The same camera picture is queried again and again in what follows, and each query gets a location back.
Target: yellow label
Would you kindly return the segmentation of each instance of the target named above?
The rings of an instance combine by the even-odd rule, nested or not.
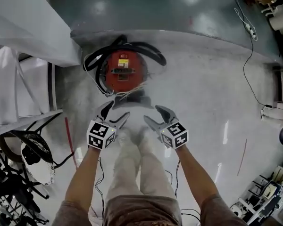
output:
[[[129,67],[129,59],[119,59],[118,60],[118,67]]]

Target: white floor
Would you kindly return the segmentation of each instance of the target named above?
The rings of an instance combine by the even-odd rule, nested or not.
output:
[[[278,140],[278,131],[260,121],[260,106],[243,77],[242,67],[250,54],[244,50],[238,55],[197,46],[158,45],[167,59],[166,68],[147,60],[151,78],[145,88],[153,105],[164,105],[173,109],[179,120],[190,132],[188,148],[216,182],[219,192],[228,205],[236,202],[259,174],[269,176],[283,159],[283,146]],[[246,75],[263,104],[271,104],[274,95],[272,72],[258,58],[246,65]],[[59,70],[57,94],[63,99],[64,116],[67,116],[74,148],[86,151],[85,133],[92,110],[108,101],[100,94],[95,84],[81,67]],[[162,119],[155,110],[143,107],[120,108],[110,111],[109,119],[115,119],[130,111],[126,126],[138,133],[145,125],[143,115],[157,121]],[[68,154],[64,118],[58,118],[43,130],[42,135],[49,144],[54,160],[58,163]],[[245,142],[246,152],[239,175]],[[176,153],[166,150],[162,144],[153,145],[165,169],[173,174],[178,163]],[[115,143],[101,153],[105,178],[99,188],[104,193],[112,180],[114,161],[119,146]],[[50,198],[39,196],[35,200],[43,216],[53,221],[65,191],[75,172],[72,159],[56,170],[56,180],[48,186]],[[97,178],[101,177],[98,167]],[[199,210],[179,168],[178,201],[181,209]],[[101,199],[94,190],[92,207],[101,215]],[[184,225],[196,225],[190,216],[183,216]]]

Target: red circular device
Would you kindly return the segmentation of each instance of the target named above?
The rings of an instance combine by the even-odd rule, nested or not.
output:
[[[144,71],[145,63],[139,54],[119,50],[107,60],[105,84],[116,93],[127,92],[143,82]]]

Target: forearm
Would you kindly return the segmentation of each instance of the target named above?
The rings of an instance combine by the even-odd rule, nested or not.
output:
[[[197,204],[201,207],[206,198],[218,193],[216,185],[203,167],[192,156],[186,145],[177,148],[176,153],[181,162],[190,190]]]
[[[88,149],[65,195],[65,200],[78,203],[86,212],[92,200],[99,155],[100,150],[93,147]]]

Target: concrete floor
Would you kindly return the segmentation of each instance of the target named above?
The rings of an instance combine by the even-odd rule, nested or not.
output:
[[[163,40],[159,35],[152,39],[156,41],[153,45],[166,57],[167,66],[163,68],[146,59],[151,73],[151,79],[148,79],[145,87],[146,93],[153,105],[172,108],[186,125],[190,132],[187,146],[216,181],[221,196],[230,205],[246,191],[252,180],[259,174],[270,175],[283,159],[283,146],[278,141],[278,131],[260,121],[262,107],[254,99],[243,77],[242,67],[250,51],[220,40],[208,41],[198,35],[188,42],[184,33],[180,38],[183,42],[178,44],[172,42],[173,34],[163,34],[169,40]],[[273,76],[265,63],[264,57],[254,53],[246,66],[246,75],[258,99],[264,104],[271,104],[274,95]],[[93,109],[109,99],[97,90],[81,66],[57,68],[56,84],[59,104],[63,106],[64,116],[69,120],[74,148],[80,148],[80,152],[76,153],[79,161],[87,149],[85,134]],[[161,120],[155,110],[143,107],[119,108],[111,111],[109,118],[117,118],[126,111],[131,112],[126,126],[134,134],[145,125],[142,118],[144,114]],[[42,135],[50,146],[55,161],[59,163],[70,154],[63,116],[43,129]],[[237,175],[246,139],[246,153]],[[175,152],[166,150],[159,143],[153,146],[165,169],[173,174],[175,189],[175,169],[178,163]],[[114,143],[100,155],[105,178],[99,188],[104,195],[112,180],[118,151],[119,145]],[[75,165],[70,159],[56,170],[55,183],[46,187],[50,198],[45,201],[35,196],[42,214],[51,222],[74,172]],[[97,171],[97,178],[99,177],[100,168]],[[181,209],[199,210],[181,167],[178,177],[178,201]],[[95,190],[92,206],[101,215],[101,199]],[[183,218],[183,225],[196,223],[192,217]]]
[[[71,28],[73,37],[103,31],[166,30],[202,34],[251,48],[250,36],[234,11],[235,0],[47,1]],[[258,33],[254,50],[283,64],[273,31],[261,14],[263,7],[238,1]]]

